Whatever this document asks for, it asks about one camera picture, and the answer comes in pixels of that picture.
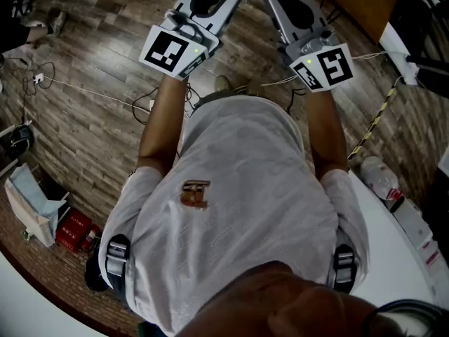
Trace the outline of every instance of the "white cable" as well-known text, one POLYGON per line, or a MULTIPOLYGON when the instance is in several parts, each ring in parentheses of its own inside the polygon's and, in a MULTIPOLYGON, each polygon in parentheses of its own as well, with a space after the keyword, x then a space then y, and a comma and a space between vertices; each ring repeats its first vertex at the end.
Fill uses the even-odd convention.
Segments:
POLYGON ((293 76, 288 77, 287 79, 276 81, 276 82, 271 82, 270 84, 262 84, 261 86, 271 86, 271 85, 286 84, 287 82, 293 81, 296 78, 297 78, 297 75, 293 75, 293 76))
MULTIPOLYGON (((403 54, 403 55, 407 55, 406 53, 402 53, 402 52, 400 52, 400 51, 381 51, 381 52, 379 52, 379 53, 369 53, 369 54, 366 54, 366 55, 353 56, 353 57, 352 57, 352 60, 358 60, 358 59, 369 60, 369 59, 372 59, 372 58, 376 58, 376 57, 379 56, 379 55, 384 55, 384 54, 386 54, 386 53, 400 53, 400 54, 403 54)), ((297 75, 293 75, 293 76, 287 77, 287 78, 284 79, 284 80, 271 82, 271 83, 269 83, 269 84, 262 84, 261 86, 265 87, 265 86, 272 86, 272 85, 286 84, 286 83, 288 83, 288 82, 290 82, 290 81, 293 81, 293 80, 296 79, 297 77, 298 77, 297 75)), ((238 87, 238 88, 235 88, 235 89, 234 89, 234 92, 241 92, 241 90, 243 90, 243 89, 246 88, 246 87, 248 87, 248 85, 242 85, 242 86, 240 86, 240 87, 238 87)))
POLYGON ((354 56, 352 58, 352 60, 358 60, 358 59, 369 60, 369 59, 375 58, 379 55, 384 55, 385 53, 400 53, 402 55, 408 55, 407 53, 402 53, 400 51, 380 51, 379 53, 367 53, 366 55, 354 56))
POLYGON ((103 96, 103 97, 105 97, 105 98, 109 98, 109 99, 111 99, 111 100, 117 101, 118 103, 121 103, 121 104, 124 104, 124 105, 127 105, 127 106, 131 106, 131 107, 134 107, 135 109, 141 110, 141 111, 146 112, 147 114, 149 114, 149 110, 144 109, 143 107, 132 106, 130 103, 127 103, 127 102, 125 102, 125 101, 119 100, 118 98, 113 98, 113 97, 111 97, 111 96, 105 95, 104 93, 98 93, 98 92, 95 92, 95 91, 92 91, 92 90, 87 90, 87 89, 82 88, 82 87, 78 87, 78 86, 75 86, 75 85, 68 84, 67 82, 63 82, 63 81, 58 81, 58 80, 50 79, 50 77, 47 77, 47 76, 45 76, 45 75, 44 75, 44 77, 45 77, 46 79, 53 80, 54 82, 58 82, 59 84, 64 84, 64 85, 67 85, 67 86, 70 86, 70 87, 77 88, 77 89, 79 89, 79 90, 85 91, 85 92, 87 92, 87 93, 94 93, 94 94, 96 94, 96 95, 103 96))
POLYGON ((396 81, 394 82, 393 87, 395 87, 395 86, 397 85, 397 83, 398 83, 398 81, 399 81, 399 79, 400 79, 401 77, 403 77, 403 75, 401 75, 400 77, 398 77, 398 78, 396 79, 396 81))

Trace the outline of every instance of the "shoe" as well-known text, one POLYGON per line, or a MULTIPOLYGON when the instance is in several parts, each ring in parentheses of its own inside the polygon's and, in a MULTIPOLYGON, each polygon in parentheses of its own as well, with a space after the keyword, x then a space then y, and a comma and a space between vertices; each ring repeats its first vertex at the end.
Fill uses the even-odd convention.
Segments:
POLYGON ((226 76, 221 75, 215 79, 213 87, 215 92, 231 90, 231 83, 226 76))
POLYGON ((248 96, 262 96, 262 87, 260 81, 251 80, 246 86, 246 95, 248 96))
POLYGON ((64 11, 61 11, 58 17, 50 24, 53 29, 53 33, 49 34, 50 37, 58 37, 61 34, 61 30, 64 27, 66 19, 67 14, 64 11))

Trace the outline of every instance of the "plastic bottle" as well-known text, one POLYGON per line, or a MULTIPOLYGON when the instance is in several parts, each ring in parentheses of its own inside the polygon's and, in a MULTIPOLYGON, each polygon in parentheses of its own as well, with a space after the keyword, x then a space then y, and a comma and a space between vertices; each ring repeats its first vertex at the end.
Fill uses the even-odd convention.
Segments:
POLYGON ((363 161, 361 177, 381 199, 396 201, 402 196, 397 176, 379 157, 370 156, 363 161))

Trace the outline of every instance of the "power strip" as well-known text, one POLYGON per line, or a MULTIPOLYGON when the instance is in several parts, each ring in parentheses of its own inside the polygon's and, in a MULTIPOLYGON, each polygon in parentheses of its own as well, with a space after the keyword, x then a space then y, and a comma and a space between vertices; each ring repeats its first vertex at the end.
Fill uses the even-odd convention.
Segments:
POLYGON ((34 85, 37 85, 39 82, 43 81, 43 74, 37 74, 34 77, 34 85))

